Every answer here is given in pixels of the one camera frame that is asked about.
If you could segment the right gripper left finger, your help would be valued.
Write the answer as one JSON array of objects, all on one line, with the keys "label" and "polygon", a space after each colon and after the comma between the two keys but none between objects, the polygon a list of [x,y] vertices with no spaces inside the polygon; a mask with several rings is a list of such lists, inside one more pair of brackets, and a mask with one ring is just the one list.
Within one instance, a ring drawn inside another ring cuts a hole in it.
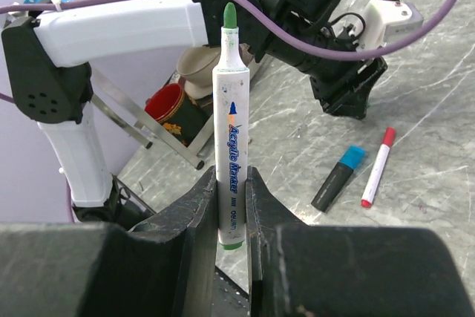
[{"label": "right gripper left finger", "polygon": [[209,316],[217,249],[214,169],[131,230],[1,226],[3,316]]}]

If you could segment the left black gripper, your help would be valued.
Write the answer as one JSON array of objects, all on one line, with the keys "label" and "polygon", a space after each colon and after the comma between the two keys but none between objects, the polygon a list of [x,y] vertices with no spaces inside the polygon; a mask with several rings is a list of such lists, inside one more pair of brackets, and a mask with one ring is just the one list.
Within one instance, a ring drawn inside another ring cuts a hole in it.
[{"label": "left black gripper", "polygon": [[[280,28],[310,45],[327,50],[355,51],[356,36],[346,26],[332,30],[330,16],[340,0],[261,0],[263,12]],[[342,62],[322,59],[297,50],[265,27],[259,30],[256,59],[268,54],[310,77],[313,96],[326,114],[362,120],[370,92],[387,70],[382,58]]]}]

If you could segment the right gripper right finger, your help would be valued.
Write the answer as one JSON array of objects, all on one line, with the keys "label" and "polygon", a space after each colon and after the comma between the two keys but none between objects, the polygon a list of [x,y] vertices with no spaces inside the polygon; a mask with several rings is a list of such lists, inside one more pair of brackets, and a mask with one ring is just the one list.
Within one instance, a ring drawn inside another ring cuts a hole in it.
[{"label": "right gripper right finger", "polygon": [[310,226],[255,167],[246,181],[252,316],[469,316],[471,300],[433,231]]}]

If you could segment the black marker blue tip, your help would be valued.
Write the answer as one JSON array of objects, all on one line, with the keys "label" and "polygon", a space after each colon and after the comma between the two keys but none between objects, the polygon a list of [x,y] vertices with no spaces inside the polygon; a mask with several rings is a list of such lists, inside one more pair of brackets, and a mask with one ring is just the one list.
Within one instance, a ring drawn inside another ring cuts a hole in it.
[{"label": "black marker blue tip", "polygon": [[332,171],[313,198],[311,204],[320,212],[326,212],[354,172],[344,163],[336,163]]}]

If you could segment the white pen red tip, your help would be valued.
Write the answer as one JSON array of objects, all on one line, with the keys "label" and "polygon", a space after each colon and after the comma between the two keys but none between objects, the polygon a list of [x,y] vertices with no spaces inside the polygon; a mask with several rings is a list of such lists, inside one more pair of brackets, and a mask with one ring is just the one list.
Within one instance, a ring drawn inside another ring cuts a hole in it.
[{"label": "white pen red tip", "polygon": [[365,186],[363,195],[361,196],[361,206],[363,208],[369,209],[373,205],[389,153],[390,147],[387,144],[382,143],[378,154],[376,155],[376,160],[373,164],[370,176],[368,177],[367,185]]}]

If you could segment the white pen green tip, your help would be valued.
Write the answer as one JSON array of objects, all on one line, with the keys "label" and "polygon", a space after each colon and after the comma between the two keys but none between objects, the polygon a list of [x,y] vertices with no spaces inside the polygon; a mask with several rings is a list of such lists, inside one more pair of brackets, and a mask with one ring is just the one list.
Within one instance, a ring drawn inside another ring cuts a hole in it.
[{"label": "white pen green tip", "polygon": [[233,250],[246,239],[250,70],[240,55],[237,11],[231,2],[223,12],[220,43],[212,70],[218,242]]}]

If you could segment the blue marker cap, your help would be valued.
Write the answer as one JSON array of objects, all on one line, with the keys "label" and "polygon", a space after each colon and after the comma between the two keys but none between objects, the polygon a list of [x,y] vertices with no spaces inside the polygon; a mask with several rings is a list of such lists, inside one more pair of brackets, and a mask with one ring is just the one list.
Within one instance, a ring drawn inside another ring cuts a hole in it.
[{"label": "blue marker cap", "polygon": [[364,149],[358,146],[350,146],[338,162],[355,171],[364,159],[365,154],[366,151]]}]

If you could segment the red pen cap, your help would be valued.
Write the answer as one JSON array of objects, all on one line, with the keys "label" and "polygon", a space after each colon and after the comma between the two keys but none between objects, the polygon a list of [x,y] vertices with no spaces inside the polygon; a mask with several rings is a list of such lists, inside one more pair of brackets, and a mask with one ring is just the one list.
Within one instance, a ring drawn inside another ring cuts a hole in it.
[{"label": "red pen cap", "polygon": [[383,140],[381,142],[382,145],[386,145],[387,147],[392,147],[394,140],[396,138],[396,130],[393,127],[388,127],[384,133]]}]

